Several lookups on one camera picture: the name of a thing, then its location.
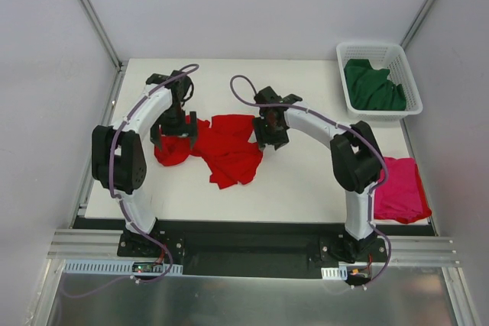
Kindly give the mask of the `white plastic basket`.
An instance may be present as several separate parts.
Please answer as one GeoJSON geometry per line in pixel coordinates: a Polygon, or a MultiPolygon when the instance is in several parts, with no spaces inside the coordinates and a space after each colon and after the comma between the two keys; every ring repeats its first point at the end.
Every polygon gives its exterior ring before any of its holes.
{"type": "Polygon", "coordinates": [[[423,103],[400,45],[343,42],[336,53],[350,118],[399,121],[422,112],[423,103]]]}

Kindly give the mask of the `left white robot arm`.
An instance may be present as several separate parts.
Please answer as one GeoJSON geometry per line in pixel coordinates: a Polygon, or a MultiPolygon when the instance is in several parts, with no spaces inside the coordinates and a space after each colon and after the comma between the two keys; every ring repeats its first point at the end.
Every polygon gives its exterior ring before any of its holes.
{"type": "Polygon", "coordinates": [[[152,231],[157,216],[143,190],[147,175],[143,140],[149,138],[158,150],[163,149],[162,137],[182,139],[191,147],[195,144],[196,113],[186,113],[183,106],[193,97],[195,87],[189,75],[198,68],[190,64],[169,76],[152,74],[122,118],[92,131],[92,177],[118,201],[126,228],[138,234],[135,247],[147,257],[160,251],[162,239],[152,231]]]}

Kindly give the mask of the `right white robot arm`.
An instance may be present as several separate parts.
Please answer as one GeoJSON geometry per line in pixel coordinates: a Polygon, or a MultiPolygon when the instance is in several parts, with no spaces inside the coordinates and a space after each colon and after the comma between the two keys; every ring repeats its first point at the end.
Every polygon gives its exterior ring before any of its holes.
{"type": "Polygon", "coordinates": [[[359,121],[342,129],[314,115],[299,96],[283,98],[270,86],[256,92],[254,102],[260,105],[259,116],[252,120],[260,149],[271,146],[278,150],[288,144],[289,129],[329,149],[334,177],[345,190],[347,213],[343,235],[329,245],[329,255],[346,263],[364,259],[377,239],[372,200],[383,159],[370,125],[359,121]]]}

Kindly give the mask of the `green t shirt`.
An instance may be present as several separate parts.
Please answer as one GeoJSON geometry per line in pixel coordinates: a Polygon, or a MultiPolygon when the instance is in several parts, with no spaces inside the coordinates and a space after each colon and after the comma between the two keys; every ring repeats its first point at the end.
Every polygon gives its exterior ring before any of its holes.
{"type": "Polygon", "coordinates": [[[405,111],[402,85],[390,79],[389,69],[374,69],[369,60],[351,59],[344,67],[349,100],[353,108],[365,111],[405,111]]]}

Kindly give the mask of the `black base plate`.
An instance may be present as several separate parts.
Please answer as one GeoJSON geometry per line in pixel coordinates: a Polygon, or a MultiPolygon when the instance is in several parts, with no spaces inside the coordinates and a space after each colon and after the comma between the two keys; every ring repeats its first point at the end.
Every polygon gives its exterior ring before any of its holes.
{"type": "Polygon", "coordinates": [[[342,224],[159,220],[147,240],[123,230],[120,257],[153,260],[161,246],[166,260],[186,275],[318,279],[340,263],[383,265],[387,247],[377,235],[361,245],[342,224]]]}

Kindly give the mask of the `aluminium rail frame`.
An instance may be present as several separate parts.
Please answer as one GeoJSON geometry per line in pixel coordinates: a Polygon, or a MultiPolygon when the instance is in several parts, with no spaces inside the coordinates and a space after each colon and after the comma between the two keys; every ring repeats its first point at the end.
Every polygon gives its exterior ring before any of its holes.
{"type": "MultiPolygon", "coordinates": [[[[145,182],[158,220],[342,224],[345,196],[329,152],[301,133],[268,150],[246,186],[218,189],[203,161],[165,168],[147,156],[145,182]]],[[[85,176],[79,215],[55,232],[48,258],[65,279],[53,305],[59,325],[478,325],[462,272],[460,246],[426,224],[382,223],[393,244],[390,265],[362,290],[338,280],[166,276],[138,285],[127,276],[65,273],[67,260],[130,260],[116,250],[121,212],[85,176]]]]}

